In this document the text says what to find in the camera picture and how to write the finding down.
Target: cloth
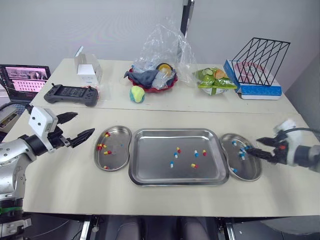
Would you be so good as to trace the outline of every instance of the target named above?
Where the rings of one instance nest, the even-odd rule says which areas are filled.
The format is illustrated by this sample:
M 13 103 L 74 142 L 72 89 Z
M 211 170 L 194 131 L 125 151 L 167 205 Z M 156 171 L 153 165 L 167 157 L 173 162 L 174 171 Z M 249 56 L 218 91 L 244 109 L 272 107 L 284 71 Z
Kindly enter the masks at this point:
M 142 85 L 145 89 L 150 89 L 158 72 L 158 70 L 148 70 L 144 71 L 143 73 L 126 71 L 124 78 L 129 77 L 136 84 Z

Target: laptop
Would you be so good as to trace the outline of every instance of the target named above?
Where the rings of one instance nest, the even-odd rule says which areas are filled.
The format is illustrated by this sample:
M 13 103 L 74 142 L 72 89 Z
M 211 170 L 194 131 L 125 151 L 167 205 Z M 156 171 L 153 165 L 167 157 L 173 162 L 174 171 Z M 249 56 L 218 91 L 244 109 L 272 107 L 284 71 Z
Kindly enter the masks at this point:
M 22 114 L 51 76 L 48 66 L 0 64 L 0 84 Z

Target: gray cloth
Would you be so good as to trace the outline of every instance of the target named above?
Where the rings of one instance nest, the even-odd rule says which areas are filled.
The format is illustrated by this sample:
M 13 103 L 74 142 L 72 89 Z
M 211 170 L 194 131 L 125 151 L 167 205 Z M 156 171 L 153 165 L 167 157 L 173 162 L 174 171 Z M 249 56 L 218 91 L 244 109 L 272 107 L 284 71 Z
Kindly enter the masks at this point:
M 115 240 L 141 240 L 140 226 L 136 217 L 124 221 L 118 229 Z
M 152 82 L 154 81 L 159 70 L 148 70 L 143 73 L 126 71 L 125 77 L 131 78 L 136 84 L 142 85 L 145 89 L 150 89 L 152 87 Z
M 181 219 L 183 240 L 210 240 L 207 231 L 196 217 Z

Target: wire rack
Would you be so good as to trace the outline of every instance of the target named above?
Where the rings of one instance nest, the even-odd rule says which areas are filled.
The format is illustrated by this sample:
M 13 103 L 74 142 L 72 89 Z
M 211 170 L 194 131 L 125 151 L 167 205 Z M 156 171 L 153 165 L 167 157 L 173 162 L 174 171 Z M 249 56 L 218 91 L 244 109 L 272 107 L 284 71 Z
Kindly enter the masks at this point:
M 290 42 L 253 37 L 232 59 L 239 83 L 271 86 Z

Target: red basket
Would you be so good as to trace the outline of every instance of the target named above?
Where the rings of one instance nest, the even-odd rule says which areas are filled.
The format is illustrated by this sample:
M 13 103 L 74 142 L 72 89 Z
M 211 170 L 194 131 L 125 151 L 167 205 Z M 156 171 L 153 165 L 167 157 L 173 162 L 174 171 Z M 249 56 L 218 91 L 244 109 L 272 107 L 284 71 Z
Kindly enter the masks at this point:
M 175 74 L 174 79 L 173 79 L 171 85 L 168 85 L 167 88 L 163 88 L 163 89 L 158 90 L 158 89 L 156 89 L 156 88 L 154 88 L 154 87 L 149 88 L 149 89 L 144 88 L 144 86 L 142 86 L 141 84 L 136 84 L 129 76 L 128 76 L 128 79 L 132 82 L 133 86 L 138 86 L 138 87 L 140 87 L 140 88 L 143 88 L 143 90 L 144 90 L 146 93 L 159 93 L 159 92 L 168 90 L 168 89 L 172 88 L 172 87 L 175 85 L 176 81 L 178 81 L 177 74 Z

